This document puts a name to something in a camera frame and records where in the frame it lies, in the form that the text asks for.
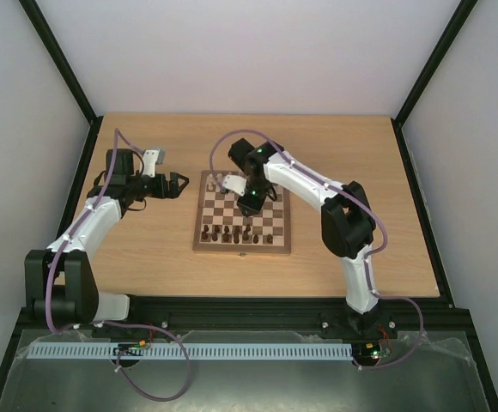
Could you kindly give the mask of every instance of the chessboard border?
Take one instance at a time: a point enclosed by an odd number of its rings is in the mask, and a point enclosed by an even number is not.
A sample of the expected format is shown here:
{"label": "chessboard border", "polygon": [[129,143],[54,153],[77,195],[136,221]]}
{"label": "chessboard border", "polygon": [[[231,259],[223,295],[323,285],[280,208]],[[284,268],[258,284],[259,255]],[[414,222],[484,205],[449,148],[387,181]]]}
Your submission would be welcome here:
{"label": "chessboard border", "polygon": [[[233,170],[215,170],[215,173],[232,173]],[[196,225],[194,226],[194,240],[191,249],[195,253],[231,253],[239,255],[242,253],[261,254],[261,255],[278,255],[289,256],[291,254],[291,201],[289,191],[283,189],[283,246],[266,246],[266,245],[217,245],[216,243],[202,244],[199,241],[201,234],[200,228],[203,219],[203,201],[205,196],[205,186],[207,185],[207,176],[210,170],[203,170],[200,176],[199,192],[197,194]]]}

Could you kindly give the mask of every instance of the cable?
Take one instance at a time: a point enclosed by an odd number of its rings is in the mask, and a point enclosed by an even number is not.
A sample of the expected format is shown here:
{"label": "cable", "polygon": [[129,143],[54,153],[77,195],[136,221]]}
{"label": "cable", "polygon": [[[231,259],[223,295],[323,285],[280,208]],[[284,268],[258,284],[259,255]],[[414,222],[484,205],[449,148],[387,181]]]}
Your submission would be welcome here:
{"label": "cable", "polygon": [[121,356],[123,354],[125,354],[126,351],[120,352],[118,354],[117,359],[115,360],[115,365],[117,367],[116,371],[119,371],[125,377],[125,379],[127,379],[127,382],[129,383],[131,388],[135,390],[136,393],[138,393],[139,395],[142,395],[143,397],[145,397],[146,399],[149,399],[150,401],[169,402],[169,401],[173,401],[175,399],[178,399],[179,397],[184,395],[186,391],[188,391],[188,388],[190,387],[190,383],[191,383],[191,379],[192,379],[191,360],[190,360],[190,357],[188,356],[188,351],[186,350],[186,347],[182,344],[180,339],[178,339],[175,335],[173,335],[168,330],[164,330],[162,328],[158,328],[157,326],[153,326],[153,325],[149,325],[149,324],[120,324],[118,322],[112,322],[109,320],[105,320],[103,322],[103,324],[108,324],[110,326],[115,326],[117,328],[149,329],[149,330],[155,330],[157,332],[160,332],[160,333],[170,337],[171,339],[173,339],[179,345],[179,348],[182,351],[182,354],[186,358],[186,365],[188,366],[188,372],[186,374],[186,380],[185,380],[184,384],[182,385],[182,387],[180,388],[180,391],[178,391],[176,394],[172,395],[171,397],[154,397],[153,395],[150,395],[148,392],[145,392],[142,389],[140,389],[131,380],[131,378],[129,378],[129,376],[127,376],[127,374],[125,373],[125,371],[123,370],[123,368],[121,367],[121,365],[119,363],[121,361]]}
{"label": "cable", "polygon": [[[227,133],[226,135],[224,135],[223,137],[218,139],[215,143],[215,146],[213,146],[213,148],[211,149],[211,152],[209,154],[210,171],[211,171],[211,174],[213,176],[213,179],[219,185],[220,188],[222,188],[222,184],[216,178],[215,169],[213,168],[213,155],[215,154],[216,149],[218,148],[218,146],[222,142],[224,142],[229,137],[234,136],[234,135],[239,135],[240,133],[248,133],[248,134],[257,135],[257,136],[262,137],[266,142],[268,142],[272,146],[272,148],[274,148],[274,150],[282,157],[282,159],[284,159],[290,165],[290,167],[301,172],[302,174],[304,174],[305,176],[307,176],[309,179],[313,180],[314,182],[318,183],[319,185],[328,184],[328,182],[324,181],[321,177],[316,176],[314,173],[308,171],[304,167],[299,166],[295,159],[288,158],[287,155],[285,153],[283,153],[283,151],[279,148],[279,146],[276,144],[276,142],[274,142],[272,139],[270,139],[264,133],[262,133],[258,130],[253,130],[253,129],[239,129],[239,130],[230,131],[229,133]],[[371,219],[373,219],[375,221],[375,223],[377,224],[377,226],[379,227],[379,229],[383,235],[382,245],[380,245],[379,247],[376,247],[375,249],[372,249],[371,251],[368,251],[367,253],[365,253],[363,255],[363,266],[364,266],[364,269],[366,272],[366,282],[367,282],[367,288],[369,289],[369,293],[372,296],[374,296],[375,298],[382,299],[382,300],[405,300],[406,302],[411,303],[411,305],[413,305],[413,307],[415,307],[415,309],[417,310],[417,314],[419,315],[419,333],[417,334],[417,339],[415,340],[415,344],[411,347],[411,349],[404,356],[402,356],[401,358],[399,358],[393,362],[387,363],[385,365],[376,365],[374,367],[363,367],[362,365],[358,364],[357,361],[355,360],[355,364],[358,367],[358,370],[365,369],[365,370],[371,371],[371,370],[375,370],[375,369],[384,369],[386,367],[393,367],[394,365],[397,365],[397,364],[401,363],[402,361],[405,361],[408,357],[410,357],[413,354],[413,352],[415,352],[415,350],[419,346],[419,343],[421,342],[422,334],[424,333],[424,319],[422,317],[421,308],[410,297],[407,297],[407,296],[382,296],[375,290],[375,288],[373,288],[373,285],[371,284],[371,274],[369,272],[369,257],[374,255],[375,253],[379,253],[380,251],[384,251],[386,246],[388,245],[388,234],[386,233],[385,225],[383,224],[381,219],[373,211],[371,211],[371,209],[368,206],[366,206],[365,204],[360,202],[358,199],[356,199],[355,197],[353,197],[352,195],[350,195],[349,193],[344,191],[343,188],[336,187],[334,185],[329,185],[329,184],[327,185],[327,188],[335,191],[336,193],[338,193],[342,197],[345,197],[346,199],[350,200],[353,204],[355,204],[360,209],[362,209],[369,217],[371,217]]]}
{"label": "cable", "polygon": [[[145,324],[149,324],[150,326],[154,326],[151,322],[144,322]],[[154,331],[150,329],[149,331],[149,347],[151,348],[152,345],[154,344]]]}
{"label": "cable", "polygon": [[138,170],[136,174],[137,174],[137,175],[142,175],[142,174],[143,174],[143,172],[144,172],[144,169],[146,168],[146,165],[144,165],[144,160],[143,160],[143,157],[142,157],[142,156],[141,156],[138,152],[136,152],[136,151],[135,151],[135,152],[133,152],[133,153],[135,154],[135,156],[136,156],[136,157],[140,160],[140,162],[142,163],[142,167],[141,167],[141,169],[142,169],[142,170]]}
{"label": "cable", "polygon": [[133,208],[127,208],[127,210],[130,210],[131,212],[142,212],[146,209],[146,206],[148,206],[148,202],[146,202],[146,199],[143,199],[144,202],[144,207],[141,209],[133,209]]}
{"label": "cable", "polygon": [[[133,148],[137,152],[141,152],[142,150],[129,142],[119,131],[119,129],[116,129],[114,134],[113,134],[113,151],[112,151],[112,158],[110,159],[110,167],[109,170],[112,171],[113,168],[115,167],[115,160],[117,158],[118,154],[118,143],[119,143],[119,138],[121,138],[127,146],[130,148]],[[96,209],[100,203],[100,200],[102,200],[102,197],[104,196],[104,193],[106,193],[107,187],[110,185],[110,180],[112,179],[112,174],[108,173],[106,175],[106,180],[104,181],[104,184],[102,186],[102,189],[100,189],[100,193],[98,194],[98,197],[92,204],[93,209]],[[68,233],[65,233],[62,235],[64,242],[58,247],[56,253],[54,254],[54,258],[52,259],[51,262],[51,268],[49,269],[49,275],[46,280],[46,290],[45,290],[45,319],[46,319],[46,325],[48,326],[49,330],[51,333],[60,333],[63,332],[67,329],[69,329],[73,324],[67,324],[61,329],[57,329],[54,325],[54,322],[52,321],[52,311],[51,311],[51,299],[52,299],[52,286],[54,284],[54,274],[57,271],[58,267],[58,261],[60,260],[60,256],[62,255],[64,249],[68,245],[68,242],[70,238],[76,233],[77,229],[83,224],[83,222],[88,218],[88,216],[92,213],[90,209],[86,210],[80,217],[77,219],[76,223],[71,227]]]}

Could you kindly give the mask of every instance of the white robotic arm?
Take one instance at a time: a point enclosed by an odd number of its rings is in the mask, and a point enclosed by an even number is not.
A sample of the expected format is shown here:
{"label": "white robotic arm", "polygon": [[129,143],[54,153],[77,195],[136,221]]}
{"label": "white robotic arm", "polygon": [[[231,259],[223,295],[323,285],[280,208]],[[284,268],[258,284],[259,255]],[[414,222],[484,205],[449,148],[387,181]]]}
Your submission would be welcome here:
{"label": "white robotic arm", "polygon": [[[264,196],[266,196],[265,192],[268,190],[266,187],[267,183],[283,186],[298,197],[304,199],[307,203],[311,204],[313,208],[322,214],[322,238],[324,239],[325,244],[336,255],[344,255],[344,251],[341,251],[340,253],[337,252],[336,247],[331,245],[331,241],[326,240],[324,237],[324,231],[328,232],[328,227],[331,226],[331,222],[327,219],[324,220],[323,214],[324,206],[332,199],[339,196],[331,187],[336,187],[339,190],[345,190],[346,185],[341,182],[329,180],[309,167],[295,161],[295,159],[287,151],[283,150],[282,154],[283,155],[277,153],[269,143],[266,143],[259,148],[253,148],[250,143],[245,141],[245,139],[240,139],[240,141],[232,146],[230,152],[228,152],[228,155],[234,163],[236,163],[236,165],[238,165],[238,167],[246,173],[248,179],[244,179],[240,176],[228,175],[224,178],[222,185],[225,189],[234,191],[240,195],[242,204],[238,203],[238,205],[242,209],[242,212],[245,210],[247,215],[252,215],[254,212],[258,213],[259,211],[258,205],[255,206],[252,203],[252,195],[255,197],[260,195],[262,198],[264,193]],[[318,178],[319,181],[323,181],[325,183],[321,185],[316,181],[316,179],[311,179],[309,175],[314,176]],[[368,225],[368,229],[370,231],[369,236],[370,239],[372,239],[373,237],[371,236],[371,232],[374,228],[373,224],[368,221],[364,221],[363,223]],[[340,233],[339,235],[349,236],[349,233]],[[344,277],[347,285],[347,304],[355,311],[363,314],[373,309],[377,304],[378,299],[369,290],[364,267],[364,256],[371,250],[371,242],[356,243],[358,243],[356,247],[357,250],[352,250],[350,253],[347,253],[351,256],[341,257],[341,264],[343,266]],[[374,289],[375,286],[371,262],[368,262],[368,270],[370,283],[372,289]]]}
{"label": "white robotic arm", "polygon": [[145,150],[137,173],[134,173],[133,153],[130,149],[117,149],[112,167],[109,150],[106,155],[106,172],[111,174],[109,184],[99,185],[102,173],[95,180],[82,212],[64,234],[45,251],[28,253],[26,301],[35,318],[46,316],[46,284],[51,275],[49,267],[52,267],[49,263],[55,260],[59,264],[51,269],[52,276],[64,271],[65,279],[64,286],[52,287],[56,292],[52,293],[52,312],[57,317],[74,323],[126,318],[129,297],[98,291],[90,261],[106,234],[131,210],[135,201],[145,202],[146,197],[176,198],[189,183],[188,178],[178,173],[170,173],[169,181],[165,174],[156,173],[155,166],[163,163],[165,150]]}

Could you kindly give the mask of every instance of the red wire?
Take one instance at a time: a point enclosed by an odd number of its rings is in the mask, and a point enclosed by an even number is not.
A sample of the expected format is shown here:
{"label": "red wire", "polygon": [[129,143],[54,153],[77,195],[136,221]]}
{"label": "red wire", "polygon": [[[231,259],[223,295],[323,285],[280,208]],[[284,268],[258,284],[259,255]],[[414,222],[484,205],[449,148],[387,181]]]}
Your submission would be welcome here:
{"label": "red wire", "polygon": [[[149,324],[150,326],[154,326],[151,322],[144,322],[144,323]],[[150,329],[149,330],[149,348],[152,347],[152,343],[154,343],[154,331]]]}
{"label": "red wire", "polygon": [[379,341],[379,344],[381,344],[381,343],[382,343],[383,341],[385,341],[385,339],[386,339],[386,341],[387,341],[387,343],[388,343],[388,348],[389,348],[390,350],[392,350],[392,344],[391,344],[391,342],[390,342],[390,337],[389,337],[389,336],[388,336],[388,334],[386,333],[385,328],[383,328],[381,325],[379,325],[379,332],[382,332],[382,334],[383,334],[383,338]]}

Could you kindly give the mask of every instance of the black enclosure frame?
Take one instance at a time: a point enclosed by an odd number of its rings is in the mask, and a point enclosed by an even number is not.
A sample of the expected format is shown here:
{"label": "black enclosure frame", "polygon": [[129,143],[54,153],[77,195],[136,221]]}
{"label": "black enclosure frame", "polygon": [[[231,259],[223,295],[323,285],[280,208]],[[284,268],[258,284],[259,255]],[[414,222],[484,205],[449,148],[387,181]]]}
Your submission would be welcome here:
{"label": "black enclosure frame", "polygon": [[[103,117],[94,112],[36,1],[19,0],[19,2],[90,125],[74,182],[58,228],[58,235],[60,235],[73,221]],[[465,332],[472,356],[477,363],[478,374],[482,381],[489,407],[492,411],[497,411],[498,397],[489,376],[488,367],[483,357],[471,315],[468,310],[458,309],[454,306],[446,273],[443,269],[402,131],[405,121],[476,3],[477,0],[461,0],[421,74],[418,76],[415,85],[410,90],[399,114],[392,119],[392,128],[404,163],[416,212],[421,223],[422,233],[440,291],[439,297],[416,298],[415,301],[422,308],[427,330],[462,330]],[[131,296],[131,299],[130,320],[136,321],[135,323],[150,321],[153,324],[161,324],[161,322],[167,321],[169,330],[175,332],[188,330],[293,330],[301,334],[317,334],[324,338],[343,337],[335,327],[323,329],[322,322],[326,319],[333,319],[338,315],[339,307],[344,304],[344,298],[254,299]],[[415,309],[411,305],[403,301],[382,301],[381,305],[388,312],[395,315],[397,329],[418,330],[419,320]],[[0,399],[22,331],[41,327],[45,326],[41,323],[35,323],[24,311],[20,313],[0,368]],[[115,340],[131,339],[137,336],[137,332],[132,330],[94,330],[94,334],[96,336],[108,336]],[[354,338],[350,339],[350,341],[358,342]]]}

